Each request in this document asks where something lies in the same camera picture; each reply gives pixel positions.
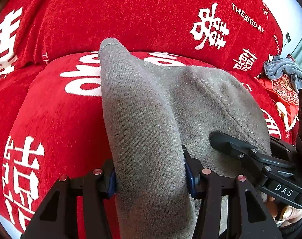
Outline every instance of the finger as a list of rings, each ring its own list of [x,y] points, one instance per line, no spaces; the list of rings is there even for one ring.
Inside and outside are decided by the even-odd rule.
[[[273,198],[272,196],[267,195],[267,201],[274,201],[275,198]]]
[[[278,215],[278,206],[275,204],[274,201],[267,201],[265,205],[273,219],[275,219],[275,217]]]
[[[285,221],[285,222],[283,222],[283,223],[281,224],[281,227],[286,227],[286,226],[289,226],[289,225],[291,225],[291,223],[288,222],[288,221]]]
[[[302,209],[286,206],[281,213],[281,218],[293,224],[302,218]]]

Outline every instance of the wall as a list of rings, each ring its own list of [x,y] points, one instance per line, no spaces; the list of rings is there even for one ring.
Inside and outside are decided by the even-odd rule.
[[[287,32],[291,37],[291,42],[286,44],[281,53],[282,57],[286,57],[294,51],[302,38],[302,8],[296,0],[263,1],[278,22],[284,39]]]
[[[5,230],[7,231],[8,235],[12,238],[12,239],[19,239],[21,236],[21,232],[19,232],[14,225],[9,222],[7,219],[3,218],[0,215],[0,223],[3,225],[3,227],[5,228]]]

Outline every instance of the black metal frame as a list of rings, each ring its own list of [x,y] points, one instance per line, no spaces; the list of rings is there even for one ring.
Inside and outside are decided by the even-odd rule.
[[[256,147],[221,132],[210,135],[210,144],[242,161],[243,167],[252,175],[255,187],[243,175],[233,179],[204,168],[182,145],[188,192],[194,199],[202,199],[192,239],[282,238],[256,189],[283,204],[302,208],[302,172],[296,168],[295,147],[271,138],[271,149],[277,157],[267,156],[259,153]],[[285,186],[285,194],[282,195],[282,191],[275,186]],[[77,239],[77,196],[83,196],[87,239],[112,239],[103,199],[112,197],[116,187],[111,159],[101,169],[95,169],[83,177],[59,177],[21,239]],[[219,236],[222,195],[228,196],[228,226]]]

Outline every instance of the gray cloth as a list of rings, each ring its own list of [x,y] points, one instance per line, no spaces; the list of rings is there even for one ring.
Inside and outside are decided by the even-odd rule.
[[[298,93],[302,89],[302,69],[291,58],[274,56],[270,62],[264,62],[264,72],[268,79],[277,80],[283,73],[291,76],[294,90]]]
[[[101,43],[99,58],[121,238],[192,238],[200,200],[187,192],[182,144],[219,175],[245,174],[239,161],[210,146],[209,134],[225,132],[270,155],[260,108],[221,69],[156,66],[111,38]],[[226,220],[223,201],[221,231]]]

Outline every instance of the red sofa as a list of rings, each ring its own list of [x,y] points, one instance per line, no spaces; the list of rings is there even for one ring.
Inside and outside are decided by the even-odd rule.
[[[107,37],[155,64],[228,71],[270,134],[292,142],[254,79],[283,44],[263,1],[10,0],[0,13],[0,214],[21,232],[59,175],[84,175],[111,157],[96,52]],[[119,238],[114,201],[106,210]]]

